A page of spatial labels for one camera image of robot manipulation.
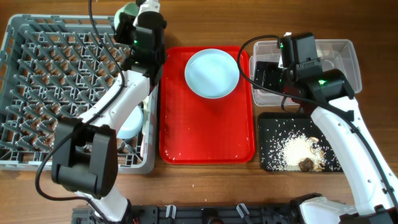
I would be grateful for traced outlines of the light blue plate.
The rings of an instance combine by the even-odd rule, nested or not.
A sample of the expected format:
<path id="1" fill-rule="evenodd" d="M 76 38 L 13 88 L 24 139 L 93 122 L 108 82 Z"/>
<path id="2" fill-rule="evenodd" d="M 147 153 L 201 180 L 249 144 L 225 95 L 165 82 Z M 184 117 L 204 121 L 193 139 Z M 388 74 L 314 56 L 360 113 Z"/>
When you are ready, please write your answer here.
<path id="1" fill-rule="evenodd" d="M 205 49 L 188 60 L 184 77 L 189 89 L 196 95 L 218 99 L 237 87 L 239 69 L 229 53 L 220 49 Z"/>

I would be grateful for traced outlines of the grey dishwasher rack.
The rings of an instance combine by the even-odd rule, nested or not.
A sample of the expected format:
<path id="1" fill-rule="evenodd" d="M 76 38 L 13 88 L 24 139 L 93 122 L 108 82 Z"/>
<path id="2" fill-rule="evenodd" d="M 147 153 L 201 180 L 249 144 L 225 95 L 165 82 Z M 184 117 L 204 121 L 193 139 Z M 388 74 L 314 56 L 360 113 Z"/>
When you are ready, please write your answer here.
<path id="1" fill-rule="evenodd" d="M 91 109 L 131 49 L 113 17 L 16 14 L 1 46 L 1 169 L 37 170 L 63 117 Z"/>

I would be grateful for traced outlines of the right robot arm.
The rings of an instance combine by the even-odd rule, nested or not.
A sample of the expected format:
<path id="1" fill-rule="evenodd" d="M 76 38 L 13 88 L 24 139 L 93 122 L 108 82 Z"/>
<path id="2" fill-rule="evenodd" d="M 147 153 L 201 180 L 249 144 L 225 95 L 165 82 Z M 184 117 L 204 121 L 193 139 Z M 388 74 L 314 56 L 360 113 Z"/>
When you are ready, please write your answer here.
<path id="1" fill-rule="evenodd" d="M 354 206 L 317 194 L 291 201 L 297 223 L 397 223 L 397 177 L 370 135 L 343 72 L 323 71 L 320 61 L 280 68 L 259 62 L 271 93 L 292 98 L 311 117 L 334 151 L 349 182 Z"/>

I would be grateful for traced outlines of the red plastic tray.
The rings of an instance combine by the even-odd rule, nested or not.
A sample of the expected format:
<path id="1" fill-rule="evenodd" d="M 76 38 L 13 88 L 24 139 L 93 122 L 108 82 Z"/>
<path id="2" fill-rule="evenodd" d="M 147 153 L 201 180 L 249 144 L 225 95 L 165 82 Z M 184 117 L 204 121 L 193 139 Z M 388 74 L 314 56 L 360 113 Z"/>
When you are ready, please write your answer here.
<path id="1" fill-rule="evenodd" d="M 251 85 L 240 78 L 225 97 L 206 99 L 185 81 L 203 47 L 171 47 L 160 82 L 159 154 L 170 164 L 239 164 L 256 151 Z"/>

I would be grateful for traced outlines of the light blue bowl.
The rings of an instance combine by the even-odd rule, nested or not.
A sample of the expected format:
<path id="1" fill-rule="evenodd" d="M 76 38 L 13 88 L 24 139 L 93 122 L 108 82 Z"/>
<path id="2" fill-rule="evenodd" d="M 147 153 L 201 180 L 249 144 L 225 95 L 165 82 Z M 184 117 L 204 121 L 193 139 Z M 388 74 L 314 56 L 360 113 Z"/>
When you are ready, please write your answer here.
<path id="1" fill-rule="evenodd" d="M 142 129 L 144 114 L 140 106 L 136 106 L 131 114 L 125 120 L 117 134 L 119 139 L 131 139 L 136 136 Z"/>

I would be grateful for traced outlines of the green bowl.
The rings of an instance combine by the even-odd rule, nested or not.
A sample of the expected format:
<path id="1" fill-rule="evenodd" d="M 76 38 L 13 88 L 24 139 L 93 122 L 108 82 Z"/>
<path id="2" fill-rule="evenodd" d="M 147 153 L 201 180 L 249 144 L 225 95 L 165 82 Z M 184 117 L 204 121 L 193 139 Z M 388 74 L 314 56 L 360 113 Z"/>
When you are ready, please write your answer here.
<path id="1" fill-rule="evenodd" d="M 137 17 L 139 13 L 139 7 L 135 2 L 130 2 L 120 8 L 114 15 L 114 28 L 117 29 L 120 24 L 120 15 L 121 13 L 126 13 L 129 16 Z"/>

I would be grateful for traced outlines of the clear plastic bin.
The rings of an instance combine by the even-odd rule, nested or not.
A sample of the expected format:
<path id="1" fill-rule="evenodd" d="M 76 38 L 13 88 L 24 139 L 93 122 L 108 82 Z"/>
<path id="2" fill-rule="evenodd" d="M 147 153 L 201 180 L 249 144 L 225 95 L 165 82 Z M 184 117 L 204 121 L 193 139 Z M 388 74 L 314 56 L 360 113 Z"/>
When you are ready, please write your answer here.
<path id="1" fill-rule="evenodd" d="M 318 57 L 321 58 L 324 71 L 334 68 L 341 70 L 346 76 L 355 93 L 362 90 L 361 72 L 353 43 L 348 39 L 317 39 L 315 41 Z M 276 41 L 265 40 L 254 44 L 254 55 L 249 59 L 250 78 L 254 79 L 256 62 L 282 61 L 280 49 L 276 47 Z M 254 103 L 257 106 L 278 106 L 282 97 L 263 90 L 252 89 Z"/>

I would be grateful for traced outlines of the white plastic spoon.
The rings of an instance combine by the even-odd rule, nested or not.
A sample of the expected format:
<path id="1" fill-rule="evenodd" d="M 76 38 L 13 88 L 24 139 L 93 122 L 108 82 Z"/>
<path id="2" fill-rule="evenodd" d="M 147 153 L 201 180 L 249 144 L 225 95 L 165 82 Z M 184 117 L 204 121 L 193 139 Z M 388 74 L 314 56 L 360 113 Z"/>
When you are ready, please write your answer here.
<path id="1" fill-rule="evenodd" d="M 142 133 L 144 134 L 146 132 L 148 119 L 150 117 L 150 108 L 148 106 L 149 97 L 147 97 L 145 100 L 143 100 L 142 104 L 143 104 L 143 109 L 142 109 L 142 112 L 143 112 Z"/>

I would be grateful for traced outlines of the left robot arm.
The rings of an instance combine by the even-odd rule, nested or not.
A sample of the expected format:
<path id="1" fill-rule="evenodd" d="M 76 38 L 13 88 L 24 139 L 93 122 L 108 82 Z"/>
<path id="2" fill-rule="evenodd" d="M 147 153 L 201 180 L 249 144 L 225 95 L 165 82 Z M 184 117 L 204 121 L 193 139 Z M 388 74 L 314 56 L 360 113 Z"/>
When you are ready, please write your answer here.
<path id="1" fill-rule="evenodd" d="M 130 201 L 115 186 L 116 136 L 134 108 L 157 86 L 167 59 L 163 16 L 154 11 L 121 13 L 116 41 L 132 53 L 111 88 L 77 118 L 61 118 L 55 129 L 52 181 L 87 201 L 106 223 L 132 223 Z"/>

